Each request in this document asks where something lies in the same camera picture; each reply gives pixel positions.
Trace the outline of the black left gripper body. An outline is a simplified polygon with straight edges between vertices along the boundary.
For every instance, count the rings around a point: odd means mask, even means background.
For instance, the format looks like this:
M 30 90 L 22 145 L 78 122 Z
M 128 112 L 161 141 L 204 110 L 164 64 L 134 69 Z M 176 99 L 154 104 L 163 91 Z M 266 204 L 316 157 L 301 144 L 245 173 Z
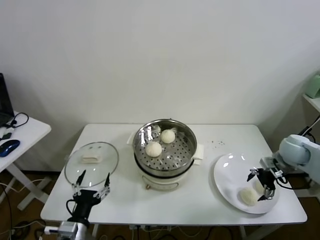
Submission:
M 80 190 L 79 194 L 73 195 L 75 202 L 75 210 L 72 213 L 76 218 L 88 218 L 90 216 L 93 206 L 101 202 L 101 197 L 95 190 Z

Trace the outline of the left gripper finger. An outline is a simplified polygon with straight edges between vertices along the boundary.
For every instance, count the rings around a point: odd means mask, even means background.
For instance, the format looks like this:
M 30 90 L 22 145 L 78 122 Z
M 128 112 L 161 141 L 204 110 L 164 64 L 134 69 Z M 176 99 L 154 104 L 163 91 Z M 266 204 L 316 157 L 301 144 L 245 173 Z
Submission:
M 104 199 L 110 193 L 110 191 L 110 173 L 108 173 L 103 188 L 97 191 L 94 194 L 94 197 L 97 199 Z
M 86 174 L 86 170 L 82 172 L 82 174 L 77 178 L 76 182 L 72 184 L 72 190 L 74 196 L 80 196 L 81 195 L 81 184 L 84 179 L 84 176 Z

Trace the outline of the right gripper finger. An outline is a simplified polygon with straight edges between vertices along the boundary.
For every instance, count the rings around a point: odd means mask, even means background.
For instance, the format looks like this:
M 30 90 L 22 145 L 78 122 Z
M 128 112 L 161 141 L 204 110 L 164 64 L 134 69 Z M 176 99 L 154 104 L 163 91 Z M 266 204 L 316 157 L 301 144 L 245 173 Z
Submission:
M 276 192 L 275 188 L 265 187 L 263 189 L 262 196 L 257 201 L 259 202 L 259 201 L 272 200 L 275 195 L 275 192 Z
M 260 174 L 260 169 L 259 168 L 252 168 L 249 170 L 250 173 L 247 176 L 247 182 L 249 182 L 251 179 L 253 179 L 255 176 L 258 176 Z

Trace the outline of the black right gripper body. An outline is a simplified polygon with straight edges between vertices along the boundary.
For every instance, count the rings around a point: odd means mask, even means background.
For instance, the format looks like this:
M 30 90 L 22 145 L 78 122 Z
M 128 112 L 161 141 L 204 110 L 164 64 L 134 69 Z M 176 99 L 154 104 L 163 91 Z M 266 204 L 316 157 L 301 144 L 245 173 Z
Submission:
M 274 175 L 272 174 L 271 171 L 269 170 L 265 170 L 263 168 L 258 168 L 257 169 L 257 178 L 259 179 L 261 185 L 264 187 L 264 188 L 267 188 L 269 190 L 275 190 L 276 187 L 275 187 L 275 177 Z

